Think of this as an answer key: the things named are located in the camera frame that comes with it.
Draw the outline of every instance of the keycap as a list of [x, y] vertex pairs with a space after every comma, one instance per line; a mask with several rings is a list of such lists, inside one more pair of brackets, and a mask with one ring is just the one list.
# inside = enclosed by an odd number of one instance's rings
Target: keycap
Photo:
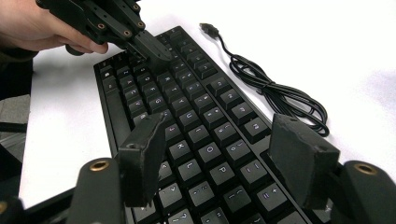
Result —
[[232, 218], [244, 216], [253, 208], [250, 197], [242, 186], [237, 186], [225, 193], [223, 200], [226, 213]]
[[251, 144], [257, 143], [271, 132], [268, 126], [260, 118], [255, 118], [254, 120], [241, 126], [241, 131]]
[[182, 187], [187, 187], [191, 184], [194, 184], [204, 177], [204, 174], [202, 173], [202, 170], [196, 159], [187, 161], [186, 163], [180, 165], [177, 169]]
[[306, 222], [303, 220], [303, 218], [298, 214], [297, 212], [293, 212], [289, 214], [288, 216], [282, 218], [282, 220], [278, 221], [277, 224], [305, 224]]
[[236, 93], [234, 89], [230, 89], [226, 92], [224, 92], [220, 97], [219, 97], [219, 103], [225, 110], [230, 110], [236, 105], [239, 105], [243, 102], [244, 100], [242, 97]]
[[255, 199], [266, 218], [272, 218], [288, 207], [288, 199], [276, 183], [260, 190]]
[[238, 170], [238, 174], [244, 184], [245, 189], [253, 191], [264, 184], [270, 177], [268, 172], [258, 160], [251, 161]]
[[230, 122], [220, 125], [212, 131], [214, 139], [220, 147], [227, 147], [232, 141], [239, 138], [239, 134]]
[[187, 141], [192, 150], [197, 150], [212, 141], [204, 125], [200, 125], [187, 133]]
[[218, 146], [212, 142], [198, 150], [198, 158], [202, 167], [211, 168], [224, 160]]
[[254, 157], [248, 145], [241, 139], [227, 146], [224, 154], [228, 163], [234, 168]]
[[214, 107], [203, 114], [203, 122], [208, 130], [219, 127], [227, 119], [218, 107]]
[[216, 81], [211, 82], [207, 88], [212, 92], [212, 94], [217, 97], [226, 92], [227, 90], [231, 89], [230, 84], [224, 79], [224, 77], [221, 77], [217, 79]]
[[215, 191], [220, 192], [236, 181], [236, 176], [227, 162], [210, 170], [210, 177]]
[[160, 206], [165, 216], [185, 204], [178, 184], [174, 183], [158, 192]]
[[196, 213], [206, 209], [215, 199], [215, 194], [207, 181], [190, 188], [189, 196], [189, 201]]
[[168, 218], [168, 223], [172, 224], [191, 224], [194, 223], [188, 209], [183, 209]]
[[158, 181], [158, 187], [162, 188], [163, 186], [169, 185], [170, 183], [176, 180], [174, 173], [172, 172], [171, 166], [168, 161], [164, 161], [160, 166], [160, 171], [158, 173], [158, 177], [160, 178]]
[[246, 102], [236, 105], [229, 113], [230, 117], [233, 119], [233, 122], [235, 122], [235, 124], [238, 126], [245, 124], [251, 119], [257, 117], [256, 113], [254, 113], [254, 111]]
[[224, 215], [221, 207], [215, 208], [206, 215], [201, 217], [202, 223], [208, 224], [229, 224], [227, 217]]
[[186, 140], [178, 142], [169, 147], [168, 154], [170, 161], [174, 165], [180, 165], [182, 162], [191, 159], [193, 156]]

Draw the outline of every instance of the key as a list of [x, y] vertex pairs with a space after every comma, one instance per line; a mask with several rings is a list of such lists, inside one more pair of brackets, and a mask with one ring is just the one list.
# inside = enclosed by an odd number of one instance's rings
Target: key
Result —
[[176, 183], [160, 190], [158, 192], [158, 197], [160, 199], [160, 207], [164, 216], [177, 210], [179, 207], [185, 204], [178, 184]]
[[220, 125], [212, 131], [218, 146], [227, 147], [232, 141], [239, 138], [239, 134], [230, 122]]
[[238, 186], [225, 193], [223, 195], [223, 200], [226, 205], [226, 213], [228, 213], [230, 217], [233, 217], [233, 219], [245, 216], [252, 208], [248, 193], [242, 186]]
[[215, 199], [215, 194], [209, 183], [204, 181], [203, 183], [189, 189], [189, 201], [193, 206], [193, 210], [197, 213], [205, 210]]
[[272, 218], [288, 207], [288, 199], [276, 183], [260, 190], [255, 199], [265, 218]]
[[238, 174], [247, 191], [253, 191], [270, 178], [258, 160], [251, 161], [249, 164], [241, 167], [238, 170]]
[[191, 184], [194, 184], [204, 177], [204, 174], [202, 173], [202, 170], [195, 159], [187, 161], [186, 163], [180, 165], [177, 169], [178, 176], [182, 181], [182, 187], [187, 187]]
[[160, 166], [160, 172], [158, 173], [160, 180], [158, 181], [158, 187], [162, 188], [176, 180], [175, 175], [172, 172], [171, 166], [168, 161], [164, 161]]
[[202, 223], [208, 224], [228, 224], [229, 221], [227, 217], [224, 215], [221, 207], [216, 208], [215, 210], [210, 211], [206, 215], [201, 217]]
[[213, 168], [209, 173], [213, 182], [213, 186], [216, 187], [217, 192], [224, 190], [228, 186], [231, 186], [231, 184], [236, 180], [233, 169], [231, 169], [227, 162], [224, 162]]
[[214, 142], [200, 148], [198, 150], [198, 158], [201, 166], [205, 169], [209, 169], [224, 160], [218, 146]]
[[254, 120], [241, 126], [241, 131], [250, 144], [257, 143], [271, 132], [268, 126], [260, 118], [255, 118]]
[[169, 147], [169, 158], [174, 165], [180, 165], [193, 157], [189, 145], [186, 140], [178, 142]]
[[219, 98], [219, 103], [225, 110], [230, 110], [236, 105], [244, 102], [242, 97], [234, 89], [224, 92]]
[[197, 150], [212, 141], [209, 132], [204, 125], [200, 125], [187, 133], [187, 141], [190, 143], [192, 150]]
[[228, 163], [230, 163], [233, 168], [240, 166], [254, 157], [250, 148], [244, 140], [241, 139], [226, 147], [224, 154]]
[[251, 109], [250, 106], [246, 102], [237, 105], [233, 109], [231, 109], [230, 117], [233, 119], [233, 122], [235, 122], [236, 125], [240, 126], [251, 119], [254, 119], [257, 117], [256, 113]]
[[187, 208], [181, 210], [180, 212], [176, 213], [175, 215], [168, 218], [168, 223], [172, 224], [191, 224], [194, 223], [192, 221], [191, 214]]
[[180, 116], [177, 121], [183, 130], [183, 133], [189, 132], [191, 129], [196, 128], [201, 124], [201, 120], [193, 110], [190, 110], [189, 112]]

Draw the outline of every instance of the mechanical keyboard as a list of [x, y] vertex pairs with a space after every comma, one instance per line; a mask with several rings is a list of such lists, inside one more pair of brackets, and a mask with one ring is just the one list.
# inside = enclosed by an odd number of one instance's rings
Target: mechanical keyboard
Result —
[[94, 66], [112, 155], [141, 119], [163, 112], [166, 154], [146, 223], [327, 223], [298, 207], [266, 151], [271, 121], [200, 46], [175, 27], [156, 36], [172, 53], [161, 73], [137, 53]]

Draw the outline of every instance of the white table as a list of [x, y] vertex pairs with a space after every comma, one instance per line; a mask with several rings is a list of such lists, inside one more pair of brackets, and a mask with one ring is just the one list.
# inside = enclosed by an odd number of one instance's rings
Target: white table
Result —
[[[254, 90], [235, 79], [220, 44], [200, 22], [217, 26], [228, 49], [259, 64], [276, 83], [305, 91], [329, 114], [326, 139], [340, 162], [367, 161], [396, 181], [395, 1], [139, 2], [154, 35], [181, 25], [268, 117]], [[120, 52], [69, 55], [64, 48], [35, 58], [31, 113], [20, 196], [25, 207], [75, 186], [79, 168], [109, 157], [92, 66]]]

